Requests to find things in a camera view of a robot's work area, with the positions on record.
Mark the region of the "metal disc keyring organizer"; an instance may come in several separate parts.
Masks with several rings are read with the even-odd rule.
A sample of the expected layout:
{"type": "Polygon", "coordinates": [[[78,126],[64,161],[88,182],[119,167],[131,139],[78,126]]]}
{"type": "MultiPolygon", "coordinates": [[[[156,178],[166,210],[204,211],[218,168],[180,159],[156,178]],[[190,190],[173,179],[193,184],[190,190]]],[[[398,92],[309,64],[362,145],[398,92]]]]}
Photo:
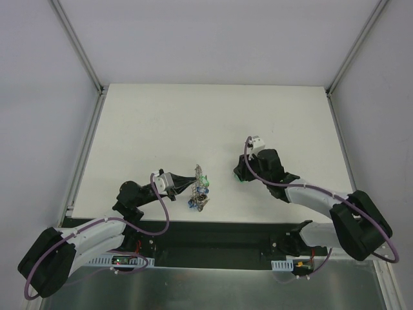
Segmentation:
{"type": "Polygon", "coordinates": [[[201,212],[209,201],[210,182],[208,176],[203,174],[202,168],[198,164],[195,167],[195,177],[196,181],[191,185],[192,194],[188,200],[188,206],[190,209],[196,209],[201,212]]]}

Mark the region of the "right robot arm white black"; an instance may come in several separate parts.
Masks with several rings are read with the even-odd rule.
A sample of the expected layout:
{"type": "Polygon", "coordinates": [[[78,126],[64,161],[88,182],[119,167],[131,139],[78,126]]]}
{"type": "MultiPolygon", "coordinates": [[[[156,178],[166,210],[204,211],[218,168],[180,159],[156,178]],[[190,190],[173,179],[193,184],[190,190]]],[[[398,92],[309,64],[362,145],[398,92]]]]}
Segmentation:
{"type": "Polygon", "coordinates": [[[305,220],[296,225],[278,241],[281,252],[300,256],[315,247],[341,248],[357,261],[373,255],[393,264],[399,262],[390,241],[392,229],[366,192],[338,193],[305,183],[285,171],[274,149],[252,154],[245,151],[239,156],[234,174],[240,181],[259,180],[272,197],[304,206],[331,220],[305,220]]]}

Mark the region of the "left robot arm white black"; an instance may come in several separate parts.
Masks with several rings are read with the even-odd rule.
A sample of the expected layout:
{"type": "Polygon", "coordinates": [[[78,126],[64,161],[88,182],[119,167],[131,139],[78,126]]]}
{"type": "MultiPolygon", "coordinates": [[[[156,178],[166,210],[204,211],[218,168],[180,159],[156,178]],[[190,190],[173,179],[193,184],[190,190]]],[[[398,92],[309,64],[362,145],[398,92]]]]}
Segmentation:
{"type": "Polygon", "coordinates": [[[116,215],[104,215],[73,228],[45,229],[17,266],[25,278],[27,300],[47,298],[56,293],[72,273],[91,259],[109,251],[135,251],[141,235],[159,236],[167,232],[167,220],[160,231],[146,231],[138,226],[143,217],[140,207],[164,198],[172,201],[195,184],[195,176],[185,177],[170,172],[150,175],[147,185],[126,181],[119,188],[112,207],[116,215]]]}

